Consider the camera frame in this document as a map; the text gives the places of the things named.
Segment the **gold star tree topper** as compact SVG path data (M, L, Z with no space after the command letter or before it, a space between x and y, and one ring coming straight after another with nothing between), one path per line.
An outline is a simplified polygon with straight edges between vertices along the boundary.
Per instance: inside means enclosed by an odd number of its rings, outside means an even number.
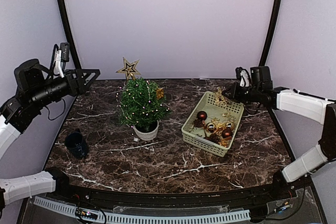
M140 76L141 73L137 69L139 59L133 62L129 62L125 57L123 57L123 67L116 71L116 73L125 74L127 80L134 79L135 76Z

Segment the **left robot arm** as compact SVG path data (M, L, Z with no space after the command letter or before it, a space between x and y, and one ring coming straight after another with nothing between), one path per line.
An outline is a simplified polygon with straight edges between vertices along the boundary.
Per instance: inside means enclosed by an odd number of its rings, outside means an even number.
M98 69L66 70L64 77L44 78L50 70L31 59L14 70L16 94L1 106L1 154L22 135L41 110L70 95L86 93L100 75ZM54 192L63 201L74 197L69 178L57 168L12 179L1 179L1 208L35 195Z

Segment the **beige perforated plastic basket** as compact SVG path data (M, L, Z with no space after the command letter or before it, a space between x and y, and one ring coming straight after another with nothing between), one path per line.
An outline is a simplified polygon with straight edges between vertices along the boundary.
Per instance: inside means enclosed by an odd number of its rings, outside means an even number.
M243 111L242 103L207 91L182 126L183 141L223 157L232 146Z

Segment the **small green christmas tree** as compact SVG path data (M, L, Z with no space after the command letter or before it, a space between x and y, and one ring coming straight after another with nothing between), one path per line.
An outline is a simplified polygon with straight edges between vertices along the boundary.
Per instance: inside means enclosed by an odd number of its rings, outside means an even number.
M134 129L139 139L156 138L159 121L171 111L164 98L156 98L158 84L143 78L128 80L120 92L120 123Z

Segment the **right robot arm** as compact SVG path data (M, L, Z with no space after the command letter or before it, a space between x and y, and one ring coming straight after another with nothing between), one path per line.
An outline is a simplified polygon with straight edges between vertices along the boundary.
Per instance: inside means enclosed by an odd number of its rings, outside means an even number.
M224 96L243 104L257 103L274 110L282 122L289 119L294 126L307 122L313 129L320 129L317 143L275 175L276 182L268 187L268 195L278 200L287 193L287 183L314 174L325 164L335 161L335 100L298 89L274 87L267 66L256 66L249 70L237 67L235 73L237 80L223 91Z

